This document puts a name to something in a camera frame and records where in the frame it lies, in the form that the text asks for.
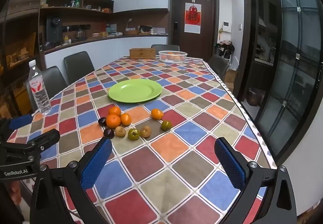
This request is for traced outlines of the brown longan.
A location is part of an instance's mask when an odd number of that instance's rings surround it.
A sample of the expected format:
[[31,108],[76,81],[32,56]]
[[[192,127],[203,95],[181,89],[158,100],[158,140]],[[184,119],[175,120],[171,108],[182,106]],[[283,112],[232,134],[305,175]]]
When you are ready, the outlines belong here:
[[126,130],[122,126],[118,126],[115,128],[115,136],[119,138],[123,138],[126,135]]
[[140,130],[140,134],[143,138],[149,138],[151,136],[151,133],[151,127],[148,125],[143,126]]

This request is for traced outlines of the clear water bottle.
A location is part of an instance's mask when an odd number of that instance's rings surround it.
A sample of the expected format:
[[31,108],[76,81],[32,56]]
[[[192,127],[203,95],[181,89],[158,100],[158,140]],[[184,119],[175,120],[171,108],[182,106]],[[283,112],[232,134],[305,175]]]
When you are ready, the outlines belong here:
[[36,66],[35,60],[29,62],[28,82],[39,112],[41,112],[43,115],[47,115],[51,111],[51,105],[43,81],[42,72]]

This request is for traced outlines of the dark wooden door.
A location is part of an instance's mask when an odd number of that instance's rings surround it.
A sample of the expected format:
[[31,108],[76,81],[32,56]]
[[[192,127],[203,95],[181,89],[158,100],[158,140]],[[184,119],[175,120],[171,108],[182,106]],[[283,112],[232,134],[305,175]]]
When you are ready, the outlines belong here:
[[219,0],[170,0],[169,43],[208,61],[218,38]]

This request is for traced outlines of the black chair near left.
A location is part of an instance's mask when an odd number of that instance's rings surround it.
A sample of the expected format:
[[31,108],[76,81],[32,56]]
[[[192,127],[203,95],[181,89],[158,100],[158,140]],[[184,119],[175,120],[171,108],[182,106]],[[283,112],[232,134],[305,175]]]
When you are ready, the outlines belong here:
[[[42,75],[44,85],[50,99],[67,87],[67,83],[57,66],[52,66],[46,70],[43,70]],[[25,86],[31,102],[32,110],[35,112],[38,108],[33,98],[28,80],[25,81]]]

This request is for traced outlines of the green tomato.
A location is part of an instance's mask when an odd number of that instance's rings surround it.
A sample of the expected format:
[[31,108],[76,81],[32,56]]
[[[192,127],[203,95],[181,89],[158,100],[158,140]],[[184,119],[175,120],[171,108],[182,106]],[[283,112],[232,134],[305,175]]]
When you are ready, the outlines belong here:
[[136,128],[132,128],[128,131],[128,139],[135,141],[140,138],[141,134],[140,131]]
[[163,121],[161,125],[161,129],[164,131],[169,131],[172,129],[172,123],[170,121]]

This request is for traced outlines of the dark plum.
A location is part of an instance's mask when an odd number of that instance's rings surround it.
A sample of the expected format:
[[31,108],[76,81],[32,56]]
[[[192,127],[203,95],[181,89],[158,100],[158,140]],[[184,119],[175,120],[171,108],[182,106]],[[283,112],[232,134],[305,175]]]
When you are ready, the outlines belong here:
[[114,131],[112,129],[106,128],[104,130],[104,137],[108,139],[113,139],[114,138]]
[[101,117],[98,119],[98,124],[102,127],[106,127],[107,123],[106,123],[106,118],[105,117]]

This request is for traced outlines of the white fruit basket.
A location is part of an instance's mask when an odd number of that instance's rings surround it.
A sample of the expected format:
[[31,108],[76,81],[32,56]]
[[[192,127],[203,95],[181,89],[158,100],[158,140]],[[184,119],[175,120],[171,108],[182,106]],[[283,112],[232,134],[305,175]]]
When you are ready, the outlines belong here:
[[159,53],[159,59],[165,63],[183,63],[186,61],[187,53],[173,50],[162,50]]

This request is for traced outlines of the colourful checked tablecloth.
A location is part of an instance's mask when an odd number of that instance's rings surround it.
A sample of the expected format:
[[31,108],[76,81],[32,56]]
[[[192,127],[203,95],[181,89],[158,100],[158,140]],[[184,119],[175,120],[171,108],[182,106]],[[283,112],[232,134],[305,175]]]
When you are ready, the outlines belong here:
[[[108,96],[116,83],[155,81],[161,94],[141,103]],[[89,73],[51,99],[51,112],[10,137],[26,143],[51,129],[60,141],[44,151],[41,163],[64,167],[92,150],[103,135],[98,119],[113,106],[131,116],[130,128],[148,125],[149,138],[115,137],[113,149],[94,187],[87,191],[108,223],[219,223],[237,199],[214,153],[224,137],[248,161],[275,163],[254,124],[233,94],[202,60],[166,64],[159,60],[120,58]],[[161,120],[153,109],[164,113]],[[161,129],[170,121],[172,129]]]

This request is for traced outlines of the black chair right side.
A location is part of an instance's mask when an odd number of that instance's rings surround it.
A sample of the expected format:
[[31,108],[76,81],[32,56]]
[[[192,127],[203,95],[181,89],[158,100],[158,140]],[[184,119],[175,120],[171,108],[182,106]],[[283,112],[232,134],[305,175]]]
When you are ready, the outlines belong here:
[[208,65],[219,76],[219,78],[224,81],[226,72],[229,68],[229,62],[226,59],[214,54],[209,59]]

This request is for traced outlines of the large orange mandarin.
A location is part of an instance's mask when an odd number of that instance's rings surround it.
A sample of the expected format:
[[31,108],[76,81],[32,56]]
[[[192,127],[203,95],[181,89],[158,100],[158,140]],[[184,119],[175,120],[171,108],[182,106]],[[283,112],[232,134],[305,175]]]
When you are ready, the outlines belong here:
[[116,114],[110,114],[106,117],[106,124],[109,128],[115,129],[121,124],[121,118]]

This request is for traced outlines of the glass sliding door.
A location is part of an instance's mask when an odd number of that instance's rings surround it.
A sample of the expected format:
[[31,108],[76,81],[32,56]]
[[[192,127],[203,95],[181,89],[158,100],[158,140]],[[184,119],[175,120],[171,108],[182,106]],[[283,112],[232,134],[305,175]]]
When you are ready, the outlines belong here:
[[278,61],[258,120],[278,160],[294,145],[313,107],[322,76],[322,2],[279,0]]

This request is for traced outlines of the lone orange kumquat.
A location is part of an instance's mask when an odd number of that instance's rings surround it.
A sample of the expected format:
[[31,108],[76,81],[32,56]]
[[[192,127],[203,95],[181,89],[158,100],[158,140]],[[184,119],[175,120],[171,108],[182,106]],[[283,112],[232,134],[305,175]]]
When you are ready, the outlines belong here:
[[161,120],[164,116],[164,113],[159,109],[153,109],[151,111],[151,116],[155,120]]

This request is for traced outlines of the white wall intercom panel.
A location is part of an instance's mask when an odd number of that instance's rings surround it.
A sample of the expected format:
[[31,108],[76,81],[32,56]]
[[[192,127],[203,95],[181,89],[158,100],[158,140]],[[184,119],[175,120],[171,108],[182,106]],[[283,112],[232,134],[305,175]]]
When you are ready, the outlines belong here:
[[227,21],[222,22],[222,31],[226,33],[231,33],[232,27],[231,23]]

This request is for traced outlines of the black coffee machine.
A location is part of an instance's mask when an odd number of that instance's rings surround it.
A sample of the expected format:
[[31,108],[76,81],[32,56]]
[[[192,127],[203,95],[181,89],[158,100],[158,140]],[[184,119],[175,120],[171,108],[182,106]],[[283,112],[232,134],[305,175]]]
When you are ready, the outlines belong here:
[[50,45],[58,46],[62,42],[62,22],[60,18],[47,18],[46,40]]

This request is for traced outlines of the green plate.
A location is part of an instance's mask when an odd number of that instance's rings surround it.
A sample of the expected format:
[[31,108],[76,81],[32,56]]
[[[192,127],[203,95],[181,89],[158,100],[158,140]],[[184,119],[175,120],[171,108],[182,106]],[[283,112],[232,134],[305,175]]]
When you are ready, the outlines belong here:
[[141,103],[158,97],[162,86],[147,79],[134,79],[116,83],[108,90],[108,96],[121,103]]

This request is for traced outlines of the black chair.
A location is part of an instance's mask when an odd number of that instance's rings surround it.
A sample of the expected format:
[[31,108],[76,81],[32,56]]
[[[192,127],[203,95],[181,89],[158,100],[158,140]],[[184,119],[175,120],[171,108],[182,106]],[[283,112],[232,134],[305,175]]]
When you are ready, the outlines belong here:
[[69,83],[74,83],[94,71],[93,63],[86,51],[66,56],[64,65]]
[[219,76],[219,78],[224,81],[226,72],[229,68],[229,62],[226,59],[214,54],[209,59],[208,65]]
[[[44,85],[50,99],[67,87],[67,83],[57,66],[52,66],[46,70],[43,70],[42,75]],[[32,110],[35,112],[38,108],[33,98],[28,80],[25,81],[25,86],[31,102]]]

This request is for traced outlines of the red fu door poster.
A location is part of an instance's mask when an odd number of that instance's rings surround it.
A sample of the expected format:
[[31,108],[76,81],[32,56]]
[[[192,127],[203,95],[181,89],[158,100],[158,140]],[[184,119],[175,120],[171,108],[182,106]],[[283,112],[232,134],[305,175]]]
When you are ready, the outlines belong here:
[[191,34],[201,33],[201,4],[185,3],[184,32]]

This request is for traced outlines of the black chair far end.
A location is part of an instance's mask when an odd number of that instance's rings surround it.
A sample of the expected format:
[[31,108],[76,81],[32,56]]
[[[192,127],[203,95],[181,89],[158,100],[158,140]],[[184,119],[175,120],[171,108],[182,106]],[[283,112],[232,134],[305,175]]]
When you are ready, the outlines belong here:
[[158,55],[159,52],[164,50],[180,51],[180,47],[178,45],[151,45],[151,48],[155,50],[155,55]]

